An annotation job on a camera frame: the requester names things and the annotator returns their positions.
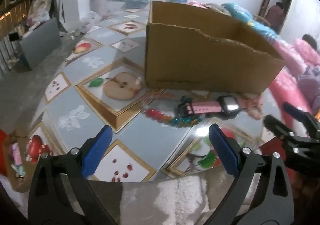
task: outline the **purple fabric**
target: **purple fabric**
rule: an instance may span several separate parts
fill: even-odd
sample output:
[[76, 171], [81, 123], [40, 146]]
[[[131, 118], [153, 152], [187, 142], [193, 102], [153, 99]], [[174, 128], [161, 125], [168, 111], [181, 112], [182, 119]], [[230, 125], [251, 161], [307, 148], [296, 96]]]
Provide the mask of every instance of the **purple fabric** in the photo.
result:
[[320, 66], [309, 66], [297, 78], [298, 86], [308, 100], [314, 114], [320, 109]]

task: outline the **metal screw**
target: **metal screw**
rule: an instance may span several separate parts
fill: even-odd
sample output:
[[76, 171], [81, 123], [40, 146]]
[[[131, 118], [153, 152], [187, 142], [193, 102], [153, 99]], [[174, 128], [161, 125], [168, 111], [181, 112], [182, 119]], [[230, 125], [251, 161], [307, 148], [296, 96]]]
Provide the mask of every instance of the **metal screw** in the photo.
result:
[[77, 154], [79, 153], [79, 148], [72, 148], [72, 149], [70, 150], [70, 153], [71, 153], [72, 155], [77, 155]]
[[274, 152], [274, 153], [273, 153], [273, 156], [274, 156], [275, 158], [280, 158], [280, 154], [279, 154], [278, 152]]
[[250, 154], [251, 153], [251, 150], [250, 148], [242, 148], [242, 152], [244, 152], [245, 154]]
[[41, 154], [41, 158], [47, 158], [48, 157], [48, 153], [42, 153]]

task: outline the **red bead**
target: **red bead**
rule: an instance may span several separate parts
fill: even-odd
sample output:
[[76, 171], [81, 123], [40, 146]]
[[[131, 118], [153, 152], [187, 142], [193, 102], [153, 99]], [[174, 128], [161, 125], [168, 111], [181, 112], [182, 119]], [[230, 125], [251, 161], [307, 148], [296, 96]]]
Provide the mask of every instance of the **red bead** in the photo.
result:
[[147, 115], [147, 117], [153, 117], [153, 115], [154, 115], [153, 113], [154, 113], [154, 109], [150, 108], [147, 110], [146, 115]]
[[152, 118], [158, 119], [158, 118], [160, 117], [160, 115], [161, 115], [161, 112], [160, 112], [160, 111], [158, 111], [158, 110], [157, 110], [157, 111], [154, 111]]

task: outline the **beaded bracelet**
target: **beaded bracelet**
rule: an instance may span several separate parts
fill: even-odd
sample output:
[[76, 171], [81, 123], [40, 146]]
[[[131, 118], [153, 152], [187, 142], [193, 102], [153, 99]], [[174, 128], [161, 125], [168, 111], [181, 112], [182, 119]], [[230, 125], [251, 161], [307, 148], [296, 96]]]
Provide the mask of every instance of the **beaded bracelet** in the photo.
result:
[[[205, 119], [205, 114], [195, 115], [190, 117], [172, 117], [161, 113], [159, 110], [154, 110], [148, 106], [148, 102], [152, 99], [166, 99], [166, 100], [176, 100], [176, 96], [169, 93], [153, 93], [146, 95], [142, 98], [143, 110], [147, 117], [157, 120], [160, 123], [169, 124], [174, 127], [192, 127], [197, 125], [199, 122]], [[189, 98], [183, 96], [181, 101], [186, 101]]]

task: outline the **watch face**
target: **watch face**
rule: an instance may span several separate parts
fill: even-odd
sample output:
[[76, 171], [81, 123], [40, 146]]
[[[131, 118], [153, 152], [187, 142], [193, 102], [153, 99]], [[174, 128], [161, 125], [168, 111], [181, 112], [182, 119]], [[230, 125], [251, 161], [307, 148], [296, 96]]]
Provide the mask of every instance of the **watch face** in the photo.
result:
[[236, 99], [231, 97], [231, 96], [230, 97], [224, 97], [223, 100], [224, 100], [224, 103], [226, 104], [226, 107], [227, 107], [228, 111], [235, 111], [235, 110], [238, 110], [240, 108], [239, 104], [236, 101]]

